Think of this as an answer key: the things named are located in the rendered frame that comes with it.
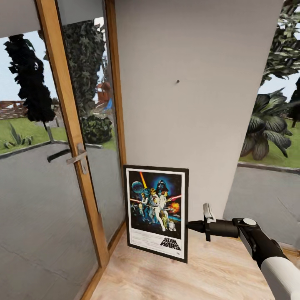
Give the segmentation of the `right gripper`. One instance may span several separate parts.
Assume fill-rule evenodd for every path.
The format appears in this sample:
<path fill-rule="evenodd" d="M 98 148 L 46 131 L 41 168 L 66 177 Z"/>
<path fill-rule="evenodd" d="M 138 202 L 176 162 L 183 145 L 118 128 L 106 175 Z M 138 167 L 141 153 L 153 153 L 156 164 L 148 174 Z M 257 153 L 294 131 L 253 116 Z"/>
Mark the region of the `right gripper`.
<path fill-rule="evenodd" d="M 227 237 L 225 221 L 222 219 L 216 219 L 216 222 L 207 223 L 207 219 L 204 215 L 204 221 L 190 221 L 186 227 L 200 233 L 205 233 L 206 240 L 209 242 L 211 242 L 211 235 Z"/>

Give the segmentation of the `poster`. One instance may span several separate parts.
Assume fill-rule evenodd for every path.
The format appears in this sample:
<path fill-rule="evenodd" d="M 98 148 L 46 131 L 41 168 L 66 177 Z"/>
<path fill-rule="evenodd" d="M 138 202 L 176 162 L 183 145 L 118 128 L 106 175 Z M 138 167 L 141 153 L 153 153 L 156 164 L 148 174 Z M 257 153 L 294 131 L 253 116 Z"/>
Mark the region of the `poster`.
<path fill-rule="evenodd" d="M 188 262 L 189 169 L 123 165 L 127 245 Z"/>

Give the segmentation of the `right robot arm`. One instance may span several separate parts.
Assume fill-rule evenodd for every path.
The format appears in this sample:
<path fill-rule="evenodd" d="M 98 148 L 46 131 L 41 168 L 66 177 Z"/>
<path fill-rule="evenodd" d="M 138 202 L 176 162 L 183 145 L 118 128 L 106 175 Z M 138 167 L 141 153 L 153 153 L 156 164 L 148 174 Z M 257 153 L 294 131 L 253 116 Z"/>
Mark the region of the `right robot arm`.
<path fill-rule="evenodd" d="M 257 222 L 250 218 L 233 218 L 224 221 L 215 218 L 210 203 L 203 204 L 204 221 L 190 221 L 187 228 L 210 236 L 240 238 L 257 261 L 267 284 L 276 300 L 300 300 L 300 271 L 286 257 L 274 239 L 269 239 Z"/>

